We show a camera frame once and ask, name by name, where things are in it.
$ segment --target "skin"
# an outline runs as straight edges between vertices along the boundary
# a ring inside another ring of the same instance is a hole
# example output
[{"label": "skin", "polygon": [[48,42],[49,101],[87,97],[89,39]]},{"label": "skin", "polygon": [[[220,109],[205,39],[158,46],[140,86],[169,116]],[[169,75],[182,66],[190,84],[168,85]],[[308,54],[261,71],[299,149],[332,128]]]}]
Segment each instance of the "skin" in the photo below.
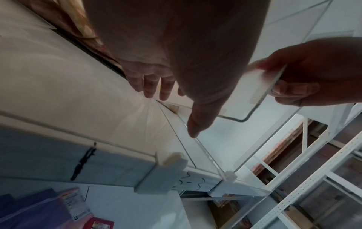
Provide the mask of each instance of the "skin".
[{"label": "skin", "polygon": [[83,0],[96,34],[130,85],[167,100],[177,80],[193,101],[189,135],[208,128],[251,58],[268,0]]},{"label": "skin", "polygon": [[288,65],[271,95],[278,103],[325,106],[362,102],[362,38],[310,41],[280,49],[256,68]]}]

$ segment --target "white bracket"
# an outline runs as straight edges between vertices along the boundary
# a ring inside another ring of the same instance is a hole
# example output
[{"label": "white bracket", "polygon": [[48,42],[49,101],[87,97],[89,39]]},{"label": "white bracket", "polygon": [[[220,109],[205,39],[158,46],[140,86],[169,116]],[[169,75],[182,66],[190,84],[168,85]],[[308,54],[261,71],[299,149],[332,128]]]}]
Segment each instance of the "white bracket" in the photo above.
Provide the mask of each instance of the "white bracket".
[{"label": "white bracket", "polygon": [[167,194],[182,177],[188,160],[183,153],[156,153],[157,164],[135,186],[138,194]]},{"label": "white bracket", "polygon": [[231,183],[234,183],[238,178],[232,171],[225,172],[225,178],[220,181],[210,192],[208,192],[211,197],[223,197],[228,190],[228,187]]}]

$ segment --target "hand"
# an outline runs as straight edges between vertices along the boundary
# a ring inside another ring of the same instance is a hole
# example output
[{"label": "hand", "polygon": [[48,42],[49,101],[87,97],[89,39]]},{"label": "hand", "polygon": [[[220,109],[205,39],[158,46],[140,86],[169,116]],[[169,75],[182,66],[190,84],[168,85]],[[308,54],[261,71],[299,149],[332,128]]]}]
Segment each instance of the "hand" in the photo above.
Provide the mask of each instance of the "hand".
[{"label": "hand", "polygon": [[271,95],[278,103],[324,106],[362,101],[362,38],[327,38],[280,49],[258,61],[288,65]]},{"label": "hand", "polygon": [[208,128],[256,46],[268,0],[83,0],[96,34],[136,91],[160,99],[175,80],[194,101],[189,135]]}]

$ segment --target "label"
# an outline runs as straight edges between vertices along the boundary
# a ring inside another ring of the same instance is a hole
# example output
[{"label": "label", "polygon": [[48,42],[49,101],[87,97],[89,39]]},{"label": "label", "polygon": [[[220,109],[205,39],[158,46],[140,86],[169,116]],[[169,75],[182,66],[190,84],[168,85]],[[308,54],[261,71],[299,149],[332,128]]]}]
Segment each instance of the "label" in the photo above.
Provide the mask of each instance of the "label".
[{"label": "label", "polygon": [[92,225],[92,229],[110,229],[110,225],[100,222],[94,222]]},{"label": "label", "polygon": [[84,202],[83,196],[79,189],[69,191],[67,194],[62,195],[61,198],[63,199],[64,204],[67,206],[74,222],[77,222],[91,213],[87,204]]}]

